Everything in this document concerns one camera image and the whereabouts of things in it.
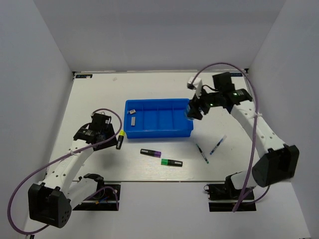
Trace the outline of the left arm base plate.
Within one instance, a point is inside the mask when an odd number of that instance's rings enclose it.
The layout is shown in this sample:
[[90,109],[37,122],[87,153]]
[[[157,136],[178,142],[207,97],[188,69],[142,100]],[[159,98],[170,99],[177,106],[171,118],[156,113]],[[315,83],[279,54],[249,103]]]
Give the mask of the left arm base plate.
[[74,211],[118,211],[120,206],[120,184],[105,184],[107,189],[76,206]]

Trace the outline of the grey eraser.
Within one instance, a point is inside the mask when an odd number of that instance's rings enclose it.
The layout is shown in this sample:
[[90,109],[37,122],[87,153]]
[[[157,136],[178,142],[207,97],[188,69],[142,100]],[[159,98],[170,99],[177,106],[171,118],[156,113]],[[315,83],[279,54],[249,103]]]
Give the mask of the grey eraser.
[[136,118],[132,117],[131,118],[131,126],[135,126],[136,125]]

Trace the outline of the yellow cap black highlighter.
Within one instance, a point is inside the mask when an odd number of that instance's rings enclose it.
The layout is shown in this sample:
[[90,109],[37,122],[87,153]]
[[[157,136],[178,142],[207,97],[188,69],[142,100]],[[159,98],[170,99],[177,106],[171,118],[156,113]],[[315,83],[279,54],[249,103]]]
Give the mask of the yellow cap black highlighter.
[[125,132],[123,130],[121,130],[119,135],[118,135],[118,142],[117,142],[117,145],[116,145],[116,149],[117,150],[121,149],[124,137],[125,137]]

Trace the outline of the round blue white tape tin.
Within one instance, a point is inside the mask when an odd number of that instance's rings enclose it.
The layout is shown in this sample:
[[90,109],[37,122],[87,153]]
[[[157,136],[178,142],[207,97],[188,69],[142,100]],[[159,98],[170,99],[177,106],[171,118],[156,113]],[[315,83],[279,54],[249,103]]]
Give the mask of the round blue white tape tin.
[[185,109],[185,111],[184,111],[185,117],[186,117],[187,120],[193,120],[193,118],[188,115],[189,112],[190,112],[190,106],[187,105],[187,106],[186,106],[186,109]]

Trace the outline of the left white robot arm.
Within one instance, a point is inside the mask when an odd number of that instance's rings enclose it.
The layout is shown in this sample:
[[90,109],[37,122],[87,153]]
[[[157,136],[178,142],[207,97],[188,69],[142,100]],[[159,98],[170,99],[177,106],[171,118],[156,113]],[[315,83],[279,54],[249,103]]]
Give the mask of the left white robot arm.
[[29,188],[28,206],[32,220],[62,228],[72,210],[84,200],[104,196],[104,178],[98,174],[88,173],[78,183],[72,183],[93,152],[117,145],[111,117],[94,113],[91,119],[74,135],[70,156],[61,160],[43,181]]

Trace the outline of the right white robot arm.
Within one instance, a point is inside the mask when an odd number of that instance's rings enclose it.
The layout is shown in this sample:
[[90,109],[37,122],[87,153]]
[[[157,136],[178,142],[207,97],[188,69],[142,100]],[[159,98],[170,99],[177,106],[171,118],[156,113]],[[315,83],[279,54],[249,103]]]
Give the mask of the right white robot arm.
[[187,117],[201,120],[213,107],[226,109],[255,143],[253,151],[259,156],[250,171],[227,176],[220,195],[225,195],[227,199],[238,199],[243,193],[243,186],[267,187],[293,178],[300,155],[298,148],[287,145],[255,112],[253,98],[245,89],[235,88],[231,73],[214,75],[213,82],[215,88],[208,93],[200,78],[189,79],[187,87],[195,90],[195,94],[188,103]]

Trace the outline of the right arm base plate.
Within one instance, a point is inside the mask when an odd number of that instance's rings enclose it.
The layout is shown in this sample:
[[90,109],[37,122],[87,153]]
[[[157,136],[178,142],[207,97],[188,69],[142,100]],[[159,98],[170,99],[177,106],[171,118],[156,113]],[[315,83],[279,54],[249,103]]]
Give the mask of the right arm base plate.
[[[226,191],[223,184],[206,184],[203,187],[204,191],[208,195],[208,206],[210,212],[232,212],[233,207],[238,201],[239,194],[234,197],[230,197]],[[238,207],[238,212],[254,212],[257,211],[255,203],[252,203],[254,198],[254,193],[252,189],[246,189],[245,193],[249,193],[247,197]]]

